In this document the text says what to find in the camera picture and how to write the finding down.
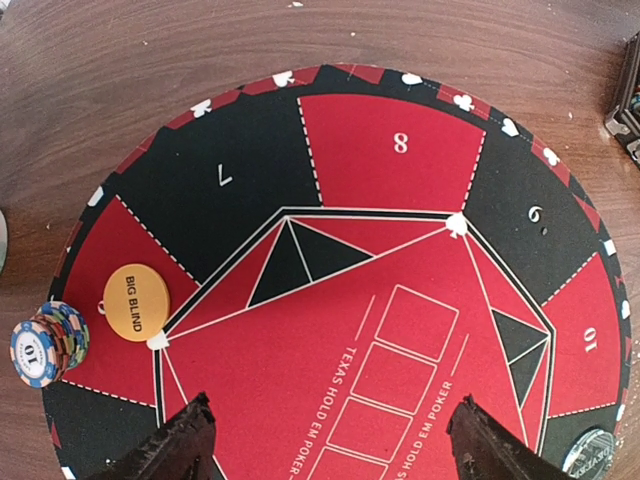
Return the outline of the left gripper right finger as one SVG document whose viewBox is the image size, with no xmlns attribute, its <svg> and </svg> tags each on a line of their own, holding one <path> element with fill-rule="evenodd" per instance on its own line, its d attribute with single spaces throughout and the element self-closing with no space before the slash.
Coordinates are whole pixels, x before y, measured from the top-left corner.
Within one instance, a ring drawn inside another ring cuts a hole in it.
<svg viewBox="0 0 640 480">
<path fill-rule="evenodd" d="M 447 434 L 461 480 L 562 480 L 570 476 L 542 459 L 471 395 L 455 408 Z"/>
</svg>

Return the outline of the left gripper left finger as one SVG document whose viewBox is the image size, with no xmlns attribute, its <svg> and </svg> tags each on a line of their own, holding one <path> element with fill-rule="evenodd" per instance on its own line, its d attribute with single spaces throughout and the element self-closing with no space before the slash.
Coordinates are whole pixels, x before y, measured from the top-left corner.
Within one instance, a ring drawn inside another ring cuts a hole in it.
<svg viewBox="0 0 640 480">
<path fill-rule="evenodd" d="M 212 479 L 216 423 L 201 392 L 138 447 L 94 479 Z"/>
</svg>

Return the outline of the clear dealer button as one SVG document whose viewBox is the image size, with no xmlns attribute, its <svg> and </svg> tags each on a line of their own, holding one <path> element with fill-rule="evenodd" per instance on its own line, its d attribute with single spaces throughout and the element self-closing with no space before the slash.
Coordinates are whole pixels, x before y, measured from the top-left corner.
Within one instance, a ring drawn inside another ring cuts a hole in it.
<svg viewBox="0 0 640 480">
<path fill-rule="evenodd" d="M 613 464 L 615 437 L 610 432 L 593 428 L 571 447 L 562 470 L 573 479 L 602 480 Z"/>
</svg>

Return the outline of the orange big blind button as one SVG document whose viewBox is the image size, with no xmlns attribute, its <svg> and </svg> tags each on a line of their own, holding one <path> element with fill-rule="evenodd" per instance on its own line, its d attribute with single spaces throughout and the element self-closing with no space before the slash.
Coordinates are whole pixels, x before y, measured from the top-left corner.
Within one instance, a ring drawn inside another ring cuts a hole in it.
<svg viewBox="0 0 640 480">
<path fill-rule="evenodd" d="M 141 263 L 115 270 L 106 282 L 102 302 L 111 329 L 131 342 L 155 337 L 169 318 L 170 295 L 163 278 Z"/>
</svg>

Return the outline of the round red black poker mat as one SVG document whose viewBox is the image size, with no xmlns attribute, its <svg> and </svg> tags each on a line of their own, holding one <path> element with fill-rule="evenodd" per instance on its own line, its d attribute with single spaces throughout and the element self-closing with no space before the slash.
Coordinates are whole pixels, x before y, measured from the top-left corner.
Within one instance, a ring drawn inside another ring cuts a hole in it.
<svg viewBox="0 0 640 480">
<path fill-rule="evenodd" d="M 169 318 L 109 326 L 118 268 Z M 453 479 L 468 395 L 562 469 L 625 409 L 630 305 L 603 220 L 558 155 L 474 96 L 360 65 L 206 99 L 97 188 L 50 297 L 90 331 L 43 391 L 85 479 L 205 392 L 217 479 Z"/>
</svg>

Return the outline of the white floral mug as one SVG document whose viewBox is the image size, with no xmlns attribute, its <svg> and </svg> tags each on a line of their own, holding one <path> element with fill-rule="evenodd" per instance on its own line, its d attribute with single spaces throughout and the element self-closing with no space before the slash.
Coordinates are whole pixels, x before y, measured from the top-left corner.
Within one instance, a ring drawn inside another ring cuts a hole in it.
<svg viewBox="0 0 640 480">
<path fill-rule="evenodd" d="M 8 225 L 2 211 L 0 211 L 0 272 L 3 272 L 8 255 Z"/>
</svg>

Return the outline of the black poker chip case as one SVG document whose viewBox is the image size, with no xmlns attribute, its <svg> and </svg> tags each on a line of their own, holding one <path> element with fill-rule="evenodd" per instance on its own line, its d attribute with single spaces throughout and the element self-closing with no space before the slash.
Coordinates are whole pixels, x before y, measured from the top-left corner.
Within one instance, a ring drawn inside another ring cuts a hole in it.
<svg viewBox="0 0 640 480">
<path fill-rule="evenodd" d="M 604 126 L 633 163 L 639 166 L 639 33 L 626 42 L 618 83 Z"/>
</svg>

